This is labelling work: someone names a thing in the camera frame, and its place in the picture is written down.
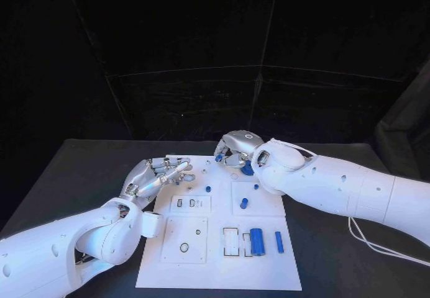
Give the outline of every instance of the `circular hole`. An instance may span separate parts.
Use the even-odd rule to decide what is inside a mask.
[[[186,243],[181,243],[178,249],[180,249],[180,251],[181,251],[183,253],[186,253],[186,251],[187,251],[187,249],[188,249],[187,244],[186,244]]]
[[[2,275],[4,275],[5,277],[9,276],[9,266],[8,266],[7,264],[2,266]]]
[[[54,244],[51,244],[50,250],[51,250],[53,256],[57,257],[57,247]]]

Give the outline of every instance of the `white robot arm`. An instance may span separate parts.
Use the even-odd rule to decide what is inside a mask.
[[[0,241],[0,297],[63,297],[129,258],[139,236],[155,237],[161,215],[141,212],[164,184],[191,181],[187,158],[142,160],[119,197],[100,208]],[[93,259],[74,261],[74,249]]]
[[[430,246],[428,183],[315,155],[275,139],[263,143],[243,130],[223,135],[213,155],[216,161],[227,166],[235,166],[237,159],[240,166],[249,160],[268,192],[287,194],[299,203],[331,214],[372,220]]]

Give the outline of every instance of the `black backdrop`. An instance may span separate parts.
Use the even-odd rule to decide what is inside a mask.
[[[369,140],[430,53],[426,6],[2,1],[0,220],[67,138]]]

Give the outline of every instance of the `dark table surface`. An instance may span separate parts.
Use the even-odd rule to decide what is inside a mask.
[[[123,178],[141,159],[165,154],[211,155],[214,146],[216,142],[66,140],[0,236],[99,207],[118,195]],[[301,146],[386,172],[366,144]],[[287,196],[282,201],[301,292],[136,289],[145,245],[141,238],[129,260],[92,278],[67,297],[430,297],[428,267],[373,252],[350,236],[344,217],[320,212]],[[359,224],[369,241],[430,259],[428,247],[408,235],[364,220]]]

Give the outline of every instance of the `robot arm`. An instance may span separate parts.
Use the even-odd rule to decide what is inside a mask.
[[[129,258],[139,236],[155,237],[161,215],[141,212],[164,184],[191,181],[187,158],[142,160],[119,197],[100,208],[20,232],[0,241],[0,296],[63,297]],[[74,261],[74,249],[93,259]]]
[[[249,133],[223,136],[235,138],[232,151],[237,152],[249,147],[239,134]],[[430,246],[430,184],[311,152],[304,157],[297,148],[302,149],[272,139],[246,153],[265,190],[331,214],[377,222]]]

